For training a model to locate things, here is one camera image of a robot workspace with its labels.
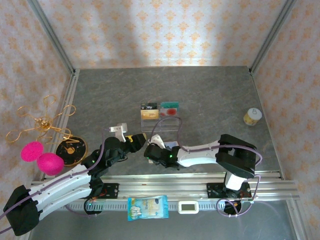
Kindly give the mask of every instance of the clock face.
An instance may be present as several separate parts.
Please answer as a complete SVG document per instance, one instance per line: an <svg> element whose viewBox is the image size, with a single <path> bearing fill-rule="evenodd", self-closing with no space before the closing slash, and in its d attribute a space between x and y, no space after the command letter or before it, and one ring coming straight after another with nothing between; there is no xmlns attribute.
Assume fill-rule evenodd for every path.
<svg viewBox="0 0 320 240"><path fill-rule="evenodd" d="M58 145L55 154L63 159L65 166L72 167L85 158L87 149L87 143L82 138L72 136Z"/></svg>

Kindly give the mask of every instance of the gray granite surface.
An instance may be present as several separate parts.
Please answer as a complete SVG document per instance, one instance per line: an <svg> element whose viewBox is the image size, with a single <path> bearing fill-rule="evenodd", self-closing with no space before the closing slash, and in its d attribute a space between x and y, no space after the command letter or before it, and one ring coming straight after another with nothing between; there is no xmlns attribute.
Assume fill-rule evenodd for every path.
<svg viewBox="0 0 320 240"><path fill-rule="evenodd" d="M81 70L73 103L77 109L68 120L75 136L84 138L90 153L101 144L101 129L127 123L128 135L141 132L140 104L179 101L183 119L181 142L203 145L230 134L257 146L264 157L259 171L278 171L270 133L264 117L248 126L243 117L249 108L261 108L245 66L188 66ZM175 132L162 132L175 141ZM189 168L164 168L143 157L146 145L128 160L109 169L109 175L224 172L218 164Z"/></svg>

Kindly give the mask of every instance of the blue snack package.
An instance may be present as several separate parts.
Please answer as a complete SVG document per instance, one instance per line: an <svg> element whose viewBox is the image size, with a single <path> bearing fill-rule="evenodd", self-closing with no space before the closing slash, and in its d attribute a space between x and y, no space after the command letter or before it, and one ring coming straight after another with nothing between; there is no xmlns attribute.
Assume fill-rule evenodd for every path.
<svg viewBox="0 0 320 240"><path fill-rule="evenodd" d="M169 218L168 198L166 195L144 198L128 198L128 221L137 219Z"/></svg>

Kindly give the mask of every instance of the clear acrylic stand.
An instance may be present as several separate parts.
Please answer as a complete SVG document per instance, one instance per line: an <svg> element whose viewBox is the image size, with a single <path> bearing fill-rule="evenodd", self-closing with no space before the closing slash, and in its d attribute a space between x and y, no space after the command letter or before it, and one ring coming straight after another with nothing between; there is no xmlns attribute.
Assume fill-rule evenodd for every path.
<svg viewBox="0 0 320 240"><path fill-rule="evenodd" d="M143 133L152 132L157 122L161 119L165 119L169 116L160 116L157 119L142 119L141 118L141 131ZM176 118L168 118L166 120L163 120L159 122L159 124L155 128L155 132L172 132L172 131L178 131L179 127L179 120Z"/></svg>

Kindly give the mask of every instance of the orange pattern wallpaper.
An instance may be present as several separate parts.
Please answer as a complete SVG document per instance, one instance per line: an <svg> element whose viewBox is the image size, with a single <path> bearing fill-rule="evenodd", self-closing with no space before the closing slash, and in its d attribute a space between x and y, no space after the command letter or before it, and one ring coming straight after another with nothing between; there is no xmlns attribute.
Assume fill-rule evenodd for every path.
<svg viewBox="0 0 320 240"><path fill-rule="evenodd" d="M39 0L74 68L250 66L285 0Z"/></svg>
<svg viewBox="0 0 320 240"><path fill-rule="evenodd" d="M35 162L20 158L23 146L35 141L35 132L24 134L17 142L8 144L8 131L33 127L28 118L18 117L20 106L32 107L31 113L44 113L42 99L55 94L59 101L70 74L53 49L47 35L26 0L3 0L0 3L0 210L12 191L30 184L38 173ZM57 104L49 109L56 113ZM0 221L0 230L9 227L6 218ZM12 230L0 236L14 239Z"/></svg>
<svg viewBox="0 0 320 240"><path fill-rule="evenodd" d="M320 234L320 2L298 0L254 75L285 176Z"/></svg>

